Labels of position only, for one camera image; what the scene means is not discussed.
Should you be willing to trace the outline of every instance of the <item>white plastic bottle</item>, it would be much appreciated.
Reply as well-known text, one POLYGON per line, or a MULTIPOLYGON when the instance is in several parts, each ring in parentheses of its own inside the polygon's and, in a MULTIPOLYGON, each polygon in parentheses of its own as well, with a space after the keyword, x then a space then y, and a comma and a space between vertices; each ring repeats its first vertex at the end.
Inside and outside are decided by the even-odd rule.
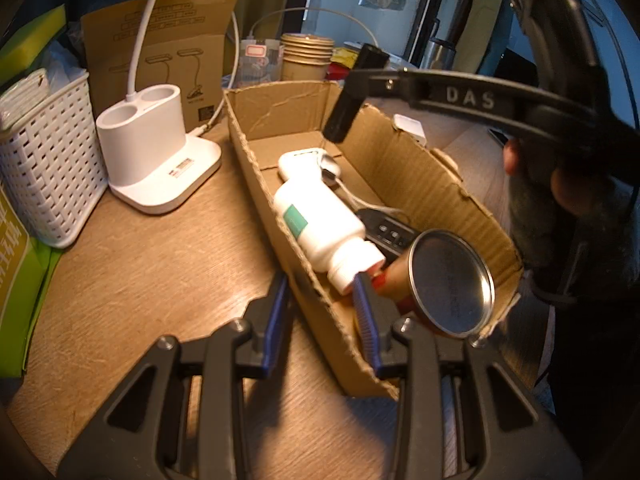
POLYGON ((384 255, 364 240, 360 219, 321 180, 294 176, 273 197, 278 214, 316 272, 342 295, 351 291, 358 272, 375 273, 384 255))

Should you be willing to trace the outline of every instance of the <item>table surface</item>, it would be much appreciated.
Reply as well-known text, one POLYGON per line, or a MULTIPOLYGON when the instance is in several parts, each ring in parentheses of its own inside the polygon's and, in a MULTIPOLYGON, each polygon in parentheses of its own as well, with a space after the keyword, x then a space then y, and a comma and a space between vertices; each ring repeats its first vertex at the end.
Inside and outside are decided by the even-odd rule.
MULTIPOLYGON (((508 227, 501 148, 485 128, 409 112, 403 104, 375 104, 388 114, 421 120, 430 146, 458 162, 467 189, 508 227)), ((156 338, 206 336, 267 291, 277 261, 226 121, 207 137, 222 146, 222 166, 183 206, 169 215, 144 216, 107 192, 60 261, 33 337, 28 373, 8 410, 51 470, 156 338)), ((392 452, 395 403, 343 396, 300 311, 292 309, 281 369, 246 388, 255 477, 382 478, 392 452)), ((538 372, 546 316, 545 306, 527 298, 496 336, 529 386, 538 372)))

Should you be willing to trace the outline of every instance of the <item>bottle cap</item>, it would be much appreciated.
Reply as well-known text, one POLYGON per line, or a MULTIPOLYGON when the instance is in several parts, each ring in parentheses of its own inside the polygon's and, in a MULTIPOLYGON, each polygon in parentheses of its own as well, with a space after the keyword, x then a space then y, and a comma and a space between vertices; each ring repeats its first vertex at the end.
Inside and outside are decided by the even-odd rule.
POLYGON ((332 257, 327 278, 341 295, 351 291, 359 272, 373 274, 385 263, 385 256, 371 242, 355 238, 345 242, 332 257))

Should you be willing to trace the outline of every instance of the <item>tin can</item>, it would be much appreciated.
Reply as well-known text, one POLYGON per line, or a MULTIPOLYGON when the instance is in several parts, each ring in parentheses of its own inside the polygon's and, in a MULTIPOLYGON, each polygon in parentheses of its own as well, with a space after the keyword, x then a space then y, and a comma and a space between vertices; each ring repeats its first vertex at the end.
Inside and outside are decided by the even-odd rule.
POLYGON ((432 330, 454 338, 476 334, 494 307, 494 280, 480 255, 445 230, 421 233, 373 286, 401 314, 415 312, 432 330))

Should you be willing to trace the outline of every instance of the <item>brown cardboard packaging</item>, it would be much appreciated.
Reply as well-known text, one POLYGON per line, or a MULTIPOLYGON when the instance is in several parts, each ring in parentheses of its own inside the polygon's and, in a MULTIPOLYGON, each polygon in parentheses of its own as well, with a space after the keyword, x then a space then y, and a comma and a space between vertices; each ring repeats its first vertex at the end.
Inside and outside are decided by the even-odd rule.
MULTIPOLYGON (((327 82, 280 82, 227 91, 229 129, 260 218, 338 382, 350 396, 397 398, 396 386, 377 380, 358 350, 350 296, 340 297, 324 274, 313 272, 272 206, 282 184, 278 158, 320 145, 320 130, 339 93, 337 85, 327 82)), ((420 230, 453 231, 478 251, 495 283, 494 311, 481 333, 488 336, 516 300, 522 263, 491 213, 465 191, 455 165, 442 152, 425 150, 407 133, 396 131, 391 119, 370 105, 360 111, 345 142, 326 149, 355 194, 403 209, 420 230)))
MULTIPOLYGON (((94 114, 124 99, 146 0, 82 17, 94 114)), ((207 121, 222 98, 225 32, 236 0, 157 0, 136 73, 136 89, 171 83, 182 93, 187 131, 207 121)))

